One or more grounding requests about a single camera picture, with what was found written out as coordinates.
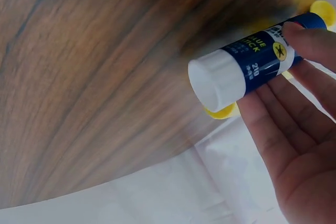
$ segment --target yellow object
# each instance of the yellow object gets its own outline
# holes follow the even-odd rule
[[[233,103],[233,104],[229,105],[228,107],[226,107],[226,108],[224,108],[224,109],[222,109],[221,111],[218,111],[218,112],[211,112],[211,111],[207,110],[206,108],[204,108],[204,109],[205,109],[205,112],[209,116],[211,116],[214,119],[219,119],[219,120],[226,119],[226,118],[231,118],[232,116],[235,116],[235,115],[240,115],[237,103]]]
[[[249,33],[255,34],[259,31],[265,30],[274,25],[276,25],[275,21],[272,21],[269,18],[264,18],[248,24],[246,26],[246,29],[248,30]]]
[[[328,29],[336,25],[335,7],[327,1],[317,0],[310,6],[310,12],[319,15]]]

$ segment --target yellow plastic base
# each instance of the yellow plastic base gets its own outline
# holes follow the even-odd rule
[[[315,1],[310,7],[310,12],[319,15],[327,25],[328,29],[335,26],[336,10],[329,2],[324,0]]]

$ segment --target wooden table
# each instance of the wooden table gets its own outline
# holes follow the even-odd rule
[[[190,57],[292,0],[0,0],[0,207],[166,160],[218,121]]]

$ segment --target palm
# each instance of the palm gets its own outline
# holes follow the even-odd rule
[[[294,159],[275,181],[279,204],[293,223],[328,223],[335,218],[335,154],[334,142],[322,143]]]

